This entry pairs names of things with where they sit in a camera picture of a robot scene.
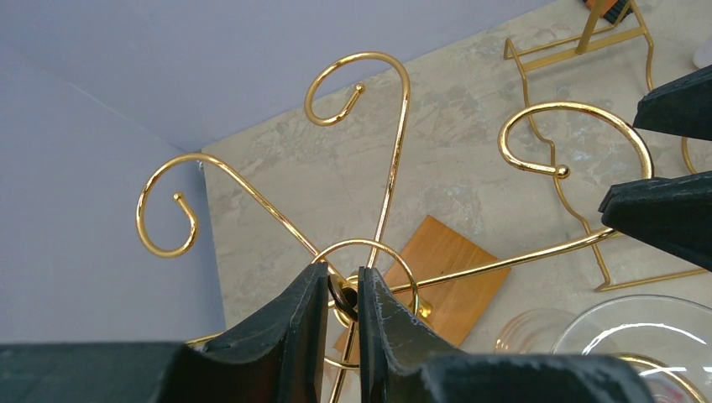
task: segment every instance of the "gold ring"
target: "gold ring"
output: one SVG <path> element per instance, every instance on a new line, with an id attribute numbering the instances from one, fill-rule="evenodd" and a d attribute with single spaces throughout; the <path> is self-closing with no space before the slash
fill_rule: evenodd
<path id="1" fill-rule="evenodd" d="M 380 242 L 376 242 L 373 239 L 360 239 L 360 238 L 352 238 L 352 239 L 346 239 L 340 242 L 337 242 L 328 248 L 324 249 L 320 254 L 314 257 L 314 260 L 311 262 L 314 264 L 318 262 L 319 260 L 323 259 L 326 255 L 330 254 L 331 252 L 344 248 L 349 245 L 367 245 L 370 246 L 371 248 L 377 248 L 380 249 L 384 252 L 386 252 L 390 257 L 395 259 L 395 261 L 400 264 L 400 266 L 403 268 L 403 270 L 406 272 L 406 276 L 408 277 L 408 282 L 411 283 L 411 291 L 413 293 L 413 304 L 412 304 L 412 311 L 413 315 L 417 315 L 418 313 L 418 308 L 420 308 L 420 297 L 418 296 L 418 283 L 416 282 L 416 279 L 413 278 L 413 272 L 411 271 L 411 268 L 408 267 L 408 263 L 406 263 L 405 260 L 396 252 L 393 248 L 390 246 L 384 245 Z M 340 303 L 344 303 L 348 301 L 348 298 L 343 294 L 341 289 L 338 288 L 332 288 L 329 287 L 329 291 L 332 293 L 332 298 L 335 301 L 334 306 L 339 310 L 342 311 L 342 308 L 339 307 Z M 359 365 L 354 364 L 354 363 L 346 363 L 343 362 L 339 359 L 332 359 L 331 357 L 325 356 L 324 357 L 324 362 L 327 364 L 331 364 L 337 368 L 340 369 L 358 369 Z"/>

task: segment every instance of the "gold scrolled hook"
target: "gold scrolled hook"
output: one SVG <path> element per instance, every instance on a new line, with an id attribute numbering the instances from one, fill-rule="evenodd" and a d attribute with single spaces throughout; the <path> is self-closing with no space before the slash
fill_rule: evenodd
<path id="1" fill-rule="evenodd" d="M 156 172 L 154 172 L 154 174 L 146 182 L 144 188 L 141 190 L 141 193 L 139 194 L 139 203 L 136 205 L 136 230 L 139 232 L 139 238 L 141 239 L 141 242 L 152 254 L 155 254 L 162 258 L 178 257 L 187 252 L 196 242 L 198 234 L 198 219 L 191 207 L 183 199 L 183 195 L 180 192 L 176 192 L 173 195 L 173 199 L 176 203 L 178 203 L 178 205 L 181 207 L 181 210 L 183 210 L 183 213 L 185 213 L 188 217 L 188 221 L 191 224 L 191 231 L 188 235 L 188 239 L 179 248 L 162 249 L 158 247 L 151 240 L 148 231 L 146 230 L 146 223 L 144 220 L 145 205 L 148 202 L 149 194 L 158 179 L 170 168 L 189 161 L 202 161 L 204 163 L 212 164 L 223 172 L 225 172 L 226 174 L 228 174 L 230 178 L 236 181 L 238 185 L 240 185 L 240 187 L 242 187 L 251 197 L 253 197 L 253 199 L 255 199 L 260 204 L 260 206 L 262 206 L 272 217 L 274 217 L 280 224 L 282 224 L 282 227 L 289 231 L 289 233 L 291 233 L 294 238 L 296 238 L 307 250 L 309 250 L 311 254 L 319 254 L 319 250 L 316 246 L 314 246 L 312 241 L 310 241 L 303 233 L 301 233 L 301 231 L 297 229 L 295 225 L 287 217 L 285 217 L 284 214 L 282 214 L 282 212 L 277 210 L 277 207 L 275 207 L 269 200 L 267 200 L 267 198 L 262 196 L 262 194 L 259 193 L 259 191 L 257 191 L 254 186 L 250 185 L 250 183 L 247 182 L 247 180 L 245 180 L 236 170 L 234 170 L 230 165 L 226 164 L 225 161 L 220 160 L 219 158 L 214 157 L 212 155 L 203 153 L 190 153 L 179 155 L 169 160 L 168 162 L 163 164 Z M 346 281 L 343 276 L 331 265 L 328 266 L 328 271 L 331 275 L 335 275 L 338 280 L 344 282 Z"/>
<path id="2" fill-rule="evenodd" d="M 387 55 L 386 53 L 362 52 L 343 57 L 342 59 L 333 62 L 329 67 L 324 69 L 324 71 L 319 73 L 317 78 L 315 78 L 314 81 L 311 82 L 309 89 L 306 90 L 306 98 L 304 100 L 304 112 L 309 121 L 316 124 L 317 126 L 331 126 L 344 120 L 353 109 L 353 105 L 356 104 L 356 101 L 358 101 L 361 94 L 363 94 L 366 90 L 366 87 L 363 84 L 356 84 L 351 96 L 342 108 L 341 112 L 330 118 L 319 118 L 314 113 L 314 96 L 316 95 L 319 86 L 336 69 L 358 60 L 380 60 L 384 61 L 385 63 L 388 63 L 389 65 L 393 66 L 395 71 L 398 73 L 398 76 L 400 76 L 400 83 L 402 85 L 400 101 L 400 120 L 398 122 L 398 130 L 395 134 L 393 154 L 390 160 L 388 181 L 386 182 L 385 186 L 383 205 L 381 206 L 379 221 L 374 234 L 374 241 L 380 242 L 380 240 L 383 238 L 385 223 L 388 219 L 388 214 L 390 212 L 390 203 L 393 196 L 393 190 L 395 189 L 395 179 L 398 175 L 398 164 L 401 161 L 401 149 L 403 148 L 403 137 L 406 131 L 406 122 L 408 119 L 408 109 L 410 106 L 411 98 L 411 78 L 408 76 L 408 71 L 395 57 Z M 378 252 L 378 248 L 371 249 L 369 261 L 366 264 L 367 267 L 372 267 L 374 265 L 376 257 L 378 256 Z"/>
<path id="3" fill-rule="evenodd" d="M 519 158 L 514 156 L 509 147 L 510 131 L 512 127 L 514 127 L 514 125 L 517 124 L 520 120 L 539 112 L 557 109 L 587 113 L 588 115 L 601 119 L 607 122 L 610 126 L 613 126 L 616 130 L 623 134 L 626 139 L 628 139 L 628 141 L 631 143 L 636 153 L 638 154 L 638 158 L 641 161 L 642 179 L 652 178 L 652 158 L 650 156 L 650 151 L 648 150 L 647 145 L 641 138 L 640 134 L 638 134 L 636 130 L 630 124 L 628 124 L 628 122 L 618 117 L 617 115 L 614 115 L 613 113 L 605 111 L 604 109 L 601 109 L 599 107 L 594 107 L 592 105 L 580 102 L 555 101 L 538 103 L 530 107 L 525 107 L 518 113 L 515 113 L 511 118 L 509 118 L 502 126 L 498 138 L 500 153 L 509 165 L 514 166 L 518 170 L 525 170 L 529 172 L 536 172 L 537 174 L 556 176 L 559 179 L 564 179 L 571 174 L 571 170 L 566 165 L 553 166 L 520 160 Z"/>

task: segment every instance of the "wooden base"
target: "wooden base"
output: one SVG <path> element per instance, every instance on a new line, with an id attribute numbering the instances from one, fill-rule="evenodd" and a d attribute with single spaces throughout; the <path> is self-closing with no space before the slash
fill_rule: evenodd
<path id="1" fill-rule="evenodd" d="M 411 267 L 416 280 L 455 273 L 497 260 L 431 216 L 423 220 L 401 256 Z M 421 298 L 432 305 L 432 313 L 428 316 L 432 329 L 440 337 L 459 346 L 495 297 L 509 272 L 510 268 L 507 267 L 420 289 Z M 390 267 L 384 278 L 386 284 L 391 286 L 408 282 L 397 263 Z M 396 294 L 396 297 L 407 306 L 411 302 L 412 294 L 401 292 Z M 346 332 L 334 344 L 335 349 L 343 351 L 345 341 Z M 358 362 L 358 341 L 356 339 L 353 346 L 352 362 Z"/>

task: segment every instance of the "gold metal rod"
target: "gold metal rod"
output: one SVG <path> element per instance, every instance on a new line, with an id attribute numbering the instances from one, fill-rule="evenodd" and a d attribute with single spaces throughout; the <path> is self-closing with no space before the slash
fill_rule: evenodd
<path id="1" fill-rule="evenodd" d="M 653 54 L 653 51 L 655 50 L 655 44 L 652 42 L 652 36 L 650 36 L 650 31 L 647 29 L 647 25 L 645 24 L 645 19 L 643 19 L 643 14 L 641 13 L 641 10 L 638 8 L 638 5 L 636 4 L 635 0 L 628 0 L 628 5 L 633 10 L 633 14 L 636 16 L 638 25 L 641 26 L 641 29 L 643 30 L 643 33 L 644 33 L 643 36 L 645 36 L 645 39 L 647 42 L 646 84 L 647 84 L 647 90 L 652 91 L 652 89 L 654 88 L 652 85 L 652 54 Z"/>
<path id="2" fill-rule="evenodd" d="M 608 26 L 608 27 L 599 28 L 599 29 L 596 29 L 596 30 L 592 33 L 592 35 L 601 34 L 601 33 L 610 31 L 610 30 L 612 30 L 612 29 L 614 29 L 614 28 L 615 28 L 615 26 L 613 26 L 613 25 Z M 519 54 L 519 56 L 530 55 L 530 54 L 536 53 L 536 52 L 538 52 L 538 51 L 540 51 L 540 50 L 546 50 L 546 49 L 555 48 L 555 47 L 557 47 L 557 46 L 559 46 L 559 45 L 561 45 L 561 44 L 568 44 L 568 43 L 570 43 L 570 42 L 575 42 L 575 41 L 577 41 L 577 40 L 579 40 L 579 39 L 581 39 L 581 35 L 580 35 L 580 34 L 574 35 L 574 36 L 571 36 L 571 37 L 568 37 L 568 38 L 566 38 L 566 39 L 555 40 L 555 41 L 553 41 L 553 42 L 551 42 L 551 43 L 542 44 L 542 45 L 540 45 L 540 46 L 537 46 L 537 47 L 534 47 L 534 48 L 530 48 L 530 49 L 527 49 L 527 50 L 520 50 L 520 51 L 517 52 L 517 53 Z M 511 55 L 505 55 L 505 59 L 508 60 L 508 59 L 511 59 L 511 58 L 512 58 Z"/>
<path id="3" fill-rule="evenodd" d="M 343 347 L 343 353 L 341 354 L 341 360 L 343 362 L 348 362 L 351 356 L 351 350 L 353 349 L 353 340 L 356 338 L 356 333 L 358 332 L 356 322 L 351 322 L 351 326 L 348 327 L 348 335 L 346 336 L 346 345 Z M 339 368 L 336 373 L 336 379 L 334 380 L 334 386 L 332 389 L 331 397 L 329 397 L 329 403 L 338 402 L 338 398 L 341 397 L 341 391 L 343 389 L 343 382 L 346 380 L 346 369 Z"/>
<path id="4" fill-rule="evenodd" d="M 175 258 L 187 252 L 188 249 L 190 249 L 192 245 L 196 242 L 198 234 L 198 219 L 196 217 L 196 214 L 191 209 L 190 205 L 188 205 L 187 202 L 183 200 L 183 194 L 180 192 L 174 194 L 173 199 L 181 208 L 181 210 L 183 210 L 183 213 L 186 214 L 186 217 L 188 217 L 188 221 L 191 225 L 191 231 L 188 235 L 188 239 L 183 243 L 183 245 L 181 245 L 177 249 L 162 249 L 158 247 L 151 240 L 148 231 L 146 230 L 146 223 L 144 220 L 145 204 L 148 202 L 149 194 L 158 179 L 170 168 L 190 161 L 202 161 L 204 163 L 215 165 L 217 168 L 228 174 L 230 178 L 236 181 L 240 185 L 240 187 L 242 187 L 251 197 L 253 197 L 253 199 L 255 199 L 260 204 L 260 206 L 262 206 L 262 208 L 264 208 L 267 212 L 270 213 L 272 217 L 274 217 L 280 224 L 282 224 L 282 227 L 289 231 L 289 233 L 291 233 L 294 238 L 296 238 L 307 250 L 309 250 L 311 254 L 319 254 L 319 250 L 316 246 L 314 246 L 312 241 L 310 241 L 303 233 L 301 233 L 301 231 L 299 231 L 299 229 L 297 229 L 296 226 L 287 217 L 285 217 L 284 214 L 282 214 L 282 212 L 277 210 L 277 208 L 272 205 L 272 203 L 267 200 L 267 198 L 262 196 L 262 194 L 259 193 L 259 191 L 257 191 L 254 186 L 250 185 L 250 183 L 247 182 L 247 180 L 245 180 L 236 170 L 234 170 L 230 165 L 226 164 L 219 158 L 202 153 L 179 155 L 169 160 L 149 178 L 144 188 L 141 190 L 141 193 L 139 195 L 139 202 L 136 205 L 136 230 L 139 233 L 139 238 L 141 239 L 141 242 L 152 254 L 160 256 L 161 258 Z M 343 278 L 341 273 L 335 270 L 331 265 L 329 265 L 328 270 L 330 274 L 336 275 L 340 280 L 346 281 L 346 279 Z"/>
<path id="5" fill-rule="evenodd" d="M 208 334 L 206 336 L 201 336 L 199 338 L 192 338 L 192 339 L 188 340 L 186 342 L 186 344 L 188 345 L 188 347 L 199 346 L 201 344 L 204 344 L 204 343 L 207 343 L 207 342 L 213 340 L 214 338 L 216 338 L 217 336 L 220 336 L 221 334 L 223 334 L 223 332 Z"/>
<path id="6" fill-rule="evenodd" d="M 607 46 L 611 46 L 613 44 L 619 44 L 620 42 L 625 42 L 629 39 L 633 39 L 635 37 L 641 36 L 645 34 L 645 30 L 643 28 L 633 28 L 633 29 L 628 29 L 627 31 L 619 32 L 618 34 L 612 34 L 610 36 L 607 36 L 605 38 L 597 39 L 589 44 L 587 44 L 587 50 L 586 52 L 592 52 L 594 50 L 598 50 Z M 542 67 L 546 67 L 548 65 L 553 65 L 558 62 L 572 59 L 573 57 L 580 56 L 577 52 L 576 49 L 567 49 L 567 50 L 562 50 L 558 53 L 555 53 L 553 55 L 545 56 L 542 57 L 541 59 L 536 59 L 532 61 L 528 61 L 527 63 L 524 64 L 524 69 L 526 71 L 532 71 L 536 69 L 541 69 Z"/>
<path id="7" fill-rule="evenodd" d="M 406 121 L 408 119 L 408 109 L 410 107 L 411 98 L 411 79 L 408 76 L 408 71 L 406 68 L 393 56 L 387 55 L 380 52 L 363 52 L 354 55 L 346 56 L 333 62 L 324 71 L 319 73 L 316 79 L 311 83 L 309 89 L 306 91 L 306 99 L 304 100 L 304 112 L 306 117 L 314 124 L 318 126 L 331 126 L 344 120 L 348 114 L 351 112 L 353 105 L 359 99 L 360 95 L 365 91 L 363 84 L 357 84 L 354 88 L 354 92 L 348 99 L 346 105 L 342 108 L 341 112 L 330 118 L 319 118 L 313 111 L 312 104 L 314 102 L 314 96 L 317 93 L 318 87 L 322 82 L 332 74 L 336 69 L 353 63 L 358 60 L 380 60 L 393 66 L 395 71 L 400 76 L 400 83 L 402 86 L 401 90 L 401 100 L 400 100 L 400 119 L 398 122 L 398 129 L 395 133 L 395 142 L 393 144 L 393 153 L 390 158 L 390 168 L 388 170 L 388 180 L 385 185 L 385 194 L 383 196 L 383 204 L 381 206 L 379 221 L 376 225 L 376 230 L 374 234 L 374 241 L 380 242 L 383 238 L 383 232 L 385 228 L 386 221 L 388 220 L 388 215 L 390 212 L 390 204 L 393 197 L 393 191 L 395 189 L 395 179 L 398 175 L 398 165 L 401 161 L 401 150 L 403 148 L 403 138 L 406 132 Z M 378 257 L 379 250 L 377 248 L 372 248 L 369 261 L 366 264 L 367 267 L 372 267 Z"/>
<path id="8" fill-rule="evenodd" d="M 561 203 L 563 204 L 563 207 L 566 209 L 566 211 L 571 214 L 574 218 L 576 218 L 579 222 L 581 222 L 581 226 L 584 227 L 584 231 L 586 234 L 591 234 L 591 226 L 589 224 L 589 220 L 587 220 L 584 216 L 579 214 L 576 210 L 573 209 L 573 206 L 571 206 L 571 203 L 568 202 L 568 199 L 566 196 L 563 194 L 563 190 L 561 188 L 561 181 L 555 176 L 554 177 L 554 186 L 556 187 L 557 194 L 559 200 L 561 200 Z M 597 243 L 594 243 L 591 245 L 591 248 L 594 250 L 594 257 L 596 258 L 596 263 L 599 266 L 600 272 L 603 275 L 603 285 L 609 285 L 610 284 L 610 273 L 608 272 L 608 267 L 605 265 L 605 261 L 603 260 L 603 256 L 601 256 L 601 252 L 599 249 L 599 245 Z"/>
<path id="9" fill-rule="evenodd" d="M 516 52 L 514 43 L 509 38 L 505 40 L 505 57 L 507 55 L 507 50 L 511 51 L 512 57 L 514 57 L 514 62 L 516 63 L 516 68 L 517 70 L 519 70 L 519 74 L 521 75 L 521 88 L 524 92 L 524 106 L 529 107 L 529 81 L 526 79 L 526 71 L 524 70 L 524 66 L 521 63 L 521 59 L 519 58 L 519 55 Z M 529 120 L 532 124 L 534 124 L 534 120 L 532 118 L 530 118 Z"/>
<path id="10" fill-rule="evenodd" d="M 597 231 L 592 232 L 588 237 L 580 238 L 576 240 L 575 242 L 565 242 L 565 243 L 558 243 L 556 245 L 543 248 L 543 249 L 537 249 L 532 252 L 529 252 L 528 254 L 520 254 L 519 256 L 515 256 L 513 258 L 509 259 L 503 259 L 503 260 L 498 260 L 493 263 L 489 264 L 483 264 L 481 266 L 477 266 L 472 269 L 467 269 L 464 271 L 460 271 L 458 273 L 452 273 L 449 275 L 441 275 L 439 277 L 435 277 L 432 279 L 428 280 L 423 280 L 423 281 L 418 281 L 418 288 L 425 288 L 429 287 L 432 285 L 438 285 L 440 283 L 444 283 L 447 281 L 453 281 L 453 280 L 460 280 L 466 277 L 469 277 L 471 275 L 482 275 L 484 273 L 489 273 L 490 271 L 501 269 L 503 267 L 509 267 L 509 266 L 516 266 L 518 264 L 524 264 L 524 263 L 529 263 L 533 262 L 539 259 L 545 259 L 557 254 L 564 254 L 566 252 L 571 252 L 572 250 L 576 249 L 581 249 L 585 248 L 587 246 L 590 246 L 594 243 L 597 243 L 599 241 L 602 241 L 606 238 L 609 238 L 611 235 L 615 233 L 615 230 L 612 228 L 601 228 Z M 406 290 L 409 290 L 411 288 L 410 285 L 404 284 L 404 285 L 397 285 L 395 287 L 392 287 L 390 290 L 391 292 L 398 293 L 398 292 L 403 292 Z"/>
<path id="11" fill-rule="evenodd" d="M 595 0 L 594 6 L 591 8 L 591 13 L 589 14 L 589 19 L 586 21 L 586 26 L 581 34 L 581 39 L 578 40 L 578 46 L 576 46 L 576 53 L 579 55 L 586 53 L 586 48 L 589 46 L 589 41 L 591 40 L 591 34 L 594 32 L 594 29 L 596 29 L 596 23 L 598 23 L 603 13 L 604 5 L 605 0 Z"/>
<path id="12" fill-rule="evenodd" d="M 602 286 L 599 286 L 598 288 L 596 288 L 595 290 L 598 292 L 613 291 L 613 290 L 619 290 L 621 288 L 634 287 L 636 285 L 656 283 L 658 281 L 681 279 L 683 277 L 689 277 L 690 275 L 702 275 L 704 273 L 709 273 L 709 271 L 707 271 L 705 269 L 686 270 L 686 271 L 682 271 L 682 272 L 678 272 L 678 273 L 671 273 L 669 275 L 657 275 L 654 277 L 648 277 L 647 279 L 628 281 L 626 283 L 602 285 Z"/>
<path id="13" fill-rule="evenodd" d="M 690 174 L 696 174 L 697 170 L 694 168 L 694 165 L 692 164 L 692 160 L 690 159 L 689 156 L 689 148 L 688 148 L 688 138 L 683 137 L 682 140 L 680 140 L 680 147 L 682 148 L 683 151 L 683 161 L 685 162 L 685 166 L 688 168 Z"/>

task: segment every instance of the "black object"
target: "black object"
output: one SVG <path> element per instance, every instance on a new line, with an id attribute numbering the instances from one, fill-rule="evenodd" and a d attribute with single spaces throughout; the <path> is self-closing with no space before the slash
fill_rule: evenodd
<path id="1" fill-rule="evenodd" d="M 620 12 L 623 11 L 623 7 L 628 4 L 628 0 L 618 0 L 615 2 L 613 7 L 611 7 L 608 11 L 603 14 L 603 18 L 605 18 L 606 21 L 608 21 L 611 24 L 614 24 L 615 21 L 618 19 L 618 16 L 620 15 Z M 628 14 L 632 13 L 633 10 L 631 8 L 628 8 L 626 10 L 626 15 L 623 16 L 620 20 L 623 21 L 624 18 L 628 16 Z"/>
<path id="2" fill-rule="evenodd" d="M 442 340 L 359 270 L 363 402 L 653 402 L 628 364 L 605 356 L 470 355 Z"/>
<path id="3" fill-rule="evenodd" d="M 634 128 L 712 140 L 712 65 L 660 86 L 638 102 Z"/>
<path id="4" fill-rule="evenodd" d="M 327 265 L 207 343 L 0 346 L 1 402 L 319 401 Z"/>
<path id="5" fill-rule="evenodd" d="M 601 222 L 712 271 L 712 172 L 613 185 Z"/>

